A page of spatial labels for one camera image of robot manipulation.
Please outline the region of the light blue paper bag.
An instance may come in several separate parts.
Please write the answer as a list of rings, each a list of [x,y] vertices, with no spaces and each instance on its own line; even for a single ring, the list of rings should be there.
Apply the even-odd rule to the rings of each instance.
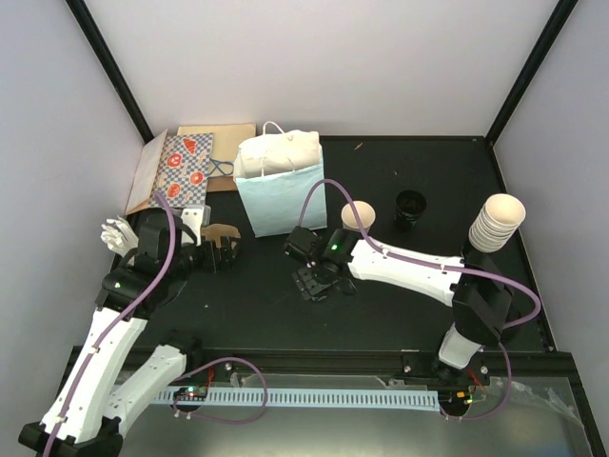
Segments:
[[[324,179],[324,155],[317,131],[284,131],[246,139],[234,161],[233,180],[257,238],[287,234],[298,225],[327,227],[324,190],[307,194]]]

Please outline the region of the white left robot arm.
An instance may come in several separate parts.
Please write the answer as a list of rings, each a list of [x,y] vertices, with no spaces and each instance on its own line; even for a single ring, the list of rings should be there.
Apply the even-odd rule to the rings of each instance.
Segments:
[[[199,338],[172,331],[119,387],[115,382],[155,310],[166,306],[196,271],[235,263],[240,231],[205,221],[201,208],[150,214],[139,229],[109,219],[102,240],[121,260],[103,280],[88,337],[55,402],[23,426],[19,443],[39,456],[116,456],[137,418],[179,376],[197,378],[205,358]]]

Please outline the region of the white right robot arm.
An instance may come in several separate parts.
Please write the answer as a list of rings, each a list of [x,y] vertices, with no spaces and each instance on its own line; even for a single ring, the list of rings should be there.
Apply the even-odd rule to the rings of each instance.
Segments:
[[[486,277],[499,271],[488,255],[474,250],[464,257],[440,257],[392,247],[341,228],[325,240],[297,226],[283,251],[302,265],[292,277],[306,300],[321,301],[333,288],[354,294],[354,282],[360,280],[411,290],[451,308],[454,322],[432,361],[435,377],[445,384],[462,378],[481,348],[501,340],[510,315],[513,288]]]

